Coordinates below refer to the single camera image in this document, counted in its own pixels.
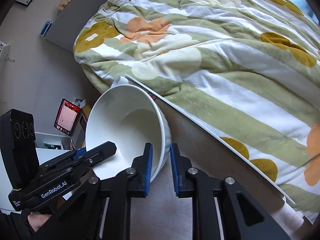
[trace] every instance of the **orange flower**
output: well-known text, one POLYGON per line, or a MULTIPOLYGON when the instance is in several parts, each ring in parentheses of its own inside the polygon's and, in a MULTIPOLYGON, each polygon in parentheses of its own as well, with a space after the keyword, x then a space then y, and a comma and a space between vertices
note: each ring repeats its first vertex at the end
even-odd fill
POLYGON ((162 18, 147 23, 143 18, 135 17, 128 22, 128 32, 125 37, 120 39, 120 42, 138 41, 143 43, 155 43, 167 34, 169 27, 169 22, 162 18))
POLYGON ((304 171, 304 178, 309 186, 320 180, 320 124, 312 127, 307 137, 307 152, 312 157, 304 171))

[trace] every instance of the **blanket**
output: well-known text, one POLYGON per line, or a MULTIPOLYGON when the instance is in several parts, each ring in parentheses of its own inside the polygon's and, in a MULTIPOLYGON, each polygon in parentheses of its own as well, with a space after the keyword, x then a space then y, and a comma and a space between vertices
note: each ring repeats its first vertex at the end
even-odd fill
POLYGON ((320 212, 320 30, 289 0, 108 0, 74 55, 105 92, 129 74, 320 212))

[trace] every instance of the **black camera module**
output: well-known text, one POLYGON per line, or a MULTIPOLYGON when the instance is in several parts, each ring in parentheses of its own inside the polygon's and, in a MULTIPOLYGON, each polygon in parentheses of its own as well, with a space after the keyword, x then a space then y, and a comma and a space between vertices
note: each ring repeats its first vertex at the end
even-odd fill
POLYGON ((23 136, 26 139, 29 137, 29 127, 28 127, 28 124, 26 122, 22 123, 22 133, 23 133, 23 136))
POLYGON ((14 124, 14 134, 16 135, 16 137, 19 139, 21 136, 21 129, 20 129, 20 125, 16 122, 14 124))
POLYGON ((33 136, 35 134, 35 130, 33 129, 33 125, 30 124, 30 134, 33 136))

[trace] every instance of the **striped blanket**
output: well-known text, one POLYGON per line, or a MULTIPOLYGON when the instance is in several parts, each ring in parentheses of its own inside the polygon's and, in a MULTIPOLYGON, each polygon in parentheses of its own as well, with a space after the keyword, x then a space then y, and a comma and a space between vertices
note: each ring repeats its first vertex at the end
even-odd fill
POLYGON ((108 0, 74 55, 101 93, 129 74, 206 123, 314 220, 319 48, 289 0, 108 0))

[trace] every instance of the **white flower center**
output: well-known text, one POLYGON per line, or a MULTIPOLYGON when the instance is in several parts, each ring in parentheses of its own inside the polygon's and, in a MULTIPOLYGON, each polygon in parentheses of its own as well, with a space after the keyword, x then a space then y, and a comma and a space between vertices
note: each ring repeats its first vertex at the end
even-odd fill
POLYGON ((92 41, 95 37, 98 37, 97 33, 92 34, 91 36, 89 36, 88 38, 86 38, 86 41, 92 41))

